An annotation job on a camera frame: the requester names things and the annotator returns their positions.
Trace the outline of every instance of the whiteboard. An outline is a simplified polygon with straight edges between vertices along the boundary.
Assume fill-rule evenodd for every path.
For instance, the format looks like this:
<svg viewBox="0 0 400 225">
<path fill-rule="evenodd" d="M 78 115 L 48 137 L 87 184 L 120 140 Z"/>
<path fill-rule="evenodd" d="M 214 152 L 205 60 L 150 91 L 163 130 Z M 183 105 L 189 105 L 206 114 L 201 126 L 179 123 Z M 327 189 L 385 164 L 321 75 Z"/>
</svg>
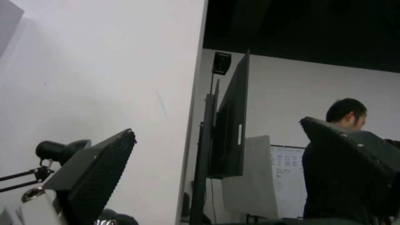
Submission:
<svg viewBox="0 0 400 225">
<path fill-rule="evenodd" d="M 302 166 L 304 148 L 271 145 L 270 152 L 279 217 L 303 217 L 307 199 Z"/>
</svg>

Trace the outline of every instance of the black speaker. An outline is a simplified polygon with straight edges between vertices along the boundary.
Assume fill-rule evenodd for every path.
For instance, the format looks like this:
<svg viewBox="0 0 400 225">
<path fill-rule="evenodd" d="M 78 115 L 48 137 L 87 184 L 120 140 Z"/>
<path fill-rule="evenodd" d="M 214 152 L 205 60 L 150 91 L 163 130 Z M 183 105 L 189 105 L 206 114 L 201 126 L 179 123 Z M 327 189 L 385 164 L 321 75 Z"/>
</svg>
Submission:
<svg viewBox="0 0 400 225">
<path fill-rule="evenodd" d="M 343 129 L 306 117 L 300 121 L 316 157 L 336 165 L 331 179 L 360 196 L 376 216 L 395 215 L 400 204 L 400 149 L 368 131 Z"/>
<path fill-rule="evenodd" d="M 232 56 L 229 53 L 215 52 L 212 73 L 225 75 L 230 67 Z"/>
</svg>

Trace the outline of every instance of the white partition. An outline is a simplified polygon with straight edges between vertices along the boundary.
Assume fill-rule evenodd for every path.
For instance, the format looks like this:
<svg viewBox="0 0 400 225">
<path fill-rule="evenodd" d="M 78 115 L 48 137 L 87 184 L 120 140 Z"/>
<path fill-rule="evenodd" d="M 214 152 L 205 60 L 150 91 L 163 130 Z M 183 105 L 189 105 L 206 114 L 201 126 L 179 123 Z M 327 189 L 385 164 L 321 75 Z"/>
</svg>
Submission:
<svg viewBox="0 0 400 225">
<path fill-rule="evenodd" d="M 24 11 L 9 0 L 0 0 L 0 59 Z"/>
<path fill-rule="evenodd" d="M 222 180 L 226 210 L 278 218 L 269 145 L 269 136 L 245 139 L 243 176 Z"/>
</svg>

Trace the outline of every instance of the white wall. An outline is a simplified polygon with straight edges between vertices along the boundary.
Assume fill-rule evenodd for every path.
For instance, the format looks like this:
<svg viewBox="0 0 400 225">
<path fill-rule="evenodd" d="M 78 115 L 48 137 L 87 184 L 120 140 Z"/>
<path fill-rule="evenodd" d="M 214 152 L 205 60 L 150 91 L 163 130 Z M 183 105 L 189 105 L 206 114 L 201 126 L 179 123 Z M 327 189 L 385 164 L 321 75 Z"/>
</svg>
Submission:
<svg viewBox="0 0 400 225">
<path fill-rule="evenodd" d="M 206 93 L 210 89 L 214 50 L 204 49 L 200 66 L 200 79 L 196 89 L 196 102 L 186 191 L 194 176 L 198 124 L 202 121 Z M 233 71 L 243 54 L 232 54 L 232 65 L 221 79 L 220 101 Z M 246 137 L 269 135 L 273 145 L 305 147 L 307 136 L 299 120 L 305 116 L 325 119 L 328 108 L 337 99 L 352 97 L 368 108 L 365 130 L 377 135 L 400 139 L 400 74 L 301 62 L 265 56 L 250 57 L 250 77 L 246 115 Z M 213 218 L 210 197 L 205 213 Z M 214 181 L 214 203 L 218 222 L 237 221 L 238 215 L 223 209 L 221 186 Z"/>
<path fill-rule="evenodd" d="M 38 166 L 42 140 L 130 127 L 109 207 L 174 224 L 205 1 L 12 1 L 26 14 L 0 63 L 0 176 Z"/>
</svg>

